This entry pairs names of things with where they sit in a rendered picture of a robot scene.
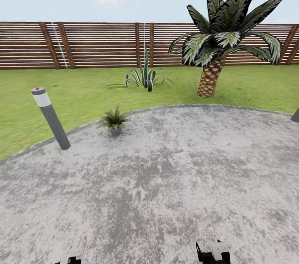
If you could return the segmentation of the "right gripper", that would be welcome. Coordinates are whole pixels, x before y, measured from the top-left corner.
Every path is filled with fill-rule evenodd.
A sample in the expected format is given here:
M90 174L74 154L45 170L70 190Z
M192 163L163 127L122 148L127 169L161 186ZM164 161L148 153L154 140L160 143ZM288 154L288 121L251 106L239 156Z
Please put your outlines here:
M212 255L212 252L202 253L197 242L196 242L196 246L198 249L197 253L198 253L199 261L203 262L203 264L230 264L229 252L223 252L221 254L222 260L216 261Z

